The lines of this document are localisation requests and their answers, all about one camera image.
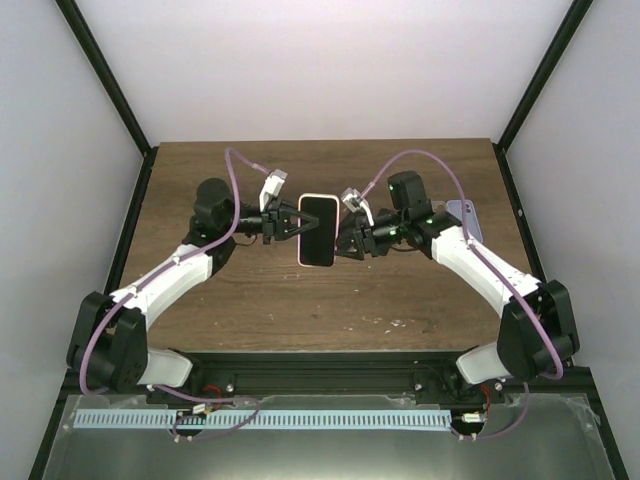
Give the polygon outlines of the pink edged black smartphone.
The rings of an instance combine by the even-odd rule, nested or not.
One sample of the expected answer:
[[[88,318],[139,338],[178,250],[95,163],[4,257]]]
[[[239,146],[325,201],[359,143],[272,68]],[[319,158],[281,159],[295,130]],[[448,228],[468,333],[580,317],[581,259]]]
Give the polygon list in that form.
[[[298,236],[298,263],[303,267],[331,267],[340,219],[339,200],[335,195],[305,193],[298,207],[316,215],[319,226]]]

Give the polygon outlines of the lilac phone case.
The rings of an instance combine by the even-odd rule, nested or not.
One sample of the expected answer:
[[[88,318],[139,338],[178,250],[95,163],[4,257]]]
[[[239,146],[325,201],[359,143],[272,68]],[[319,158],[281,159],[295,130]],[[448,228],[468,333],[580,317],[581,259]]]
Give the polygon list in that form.
[[[446,210],[460,221],[466,219],[469,235],[479,243],[483,243],[484,238],[476,215],[476,209],[470,199],[466,199],[464,203],[460,200],[448,200],[446,202]]]

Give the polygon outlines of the clear phone case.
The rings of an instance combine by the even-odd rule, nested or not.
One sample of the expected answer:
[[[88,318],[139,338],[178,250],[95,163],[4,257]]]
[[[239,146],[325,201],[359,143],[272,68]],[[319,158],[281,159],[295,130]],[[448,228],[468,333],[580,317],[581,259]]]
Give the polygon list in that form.
[[[438,212],[443,212],[447,210],[447,204],[444,201],[441,200],[433,200],[431,202],[432,205],[432,209],[434,212],[438,213]]]

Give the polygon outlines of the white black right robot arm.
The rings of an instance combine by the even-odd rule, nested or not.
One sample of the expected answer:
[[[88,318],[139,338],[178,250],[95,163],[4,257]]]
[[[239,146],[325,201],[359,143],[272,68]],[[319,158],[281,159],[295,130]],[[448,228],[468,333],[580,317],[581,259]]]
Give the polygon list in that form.
[[[395,174],[387,184],[393,207],[377,214],[358,190],[343,192],[349,213],[339,225],[337,255],[380,257],[406,242],[458,275],[500,318],[497,340],[463,353],[445,376],[447,396],[465,403],[488,380],[562,376],[580,348],[567,288],[518,270],[466,232],[459,217],[435,210],[416,172]]]

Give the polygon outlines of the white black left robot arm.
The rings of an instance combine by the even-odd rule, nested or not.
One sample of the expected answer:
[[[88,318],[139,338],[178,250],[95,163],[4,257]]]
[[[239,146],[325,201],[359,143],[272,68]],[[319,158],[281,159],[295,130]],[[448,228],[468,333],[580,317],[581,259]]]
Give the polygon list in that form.
[[[172,304],[227,264],[237,246],[234,234],[260,235],[270,243],[318,227],[317,217],[279,199],[283,183],[283,172],[269,175],[260,204],[252,206],[240,201],[235,182],[205,180],[196,191],[188,233],[166,260],[125,287],[82,300],[66,361],[83,393],[161,385],[184,404],[203,395],[205,381],[192,371],[192,360],[151,348],[148,332]]]

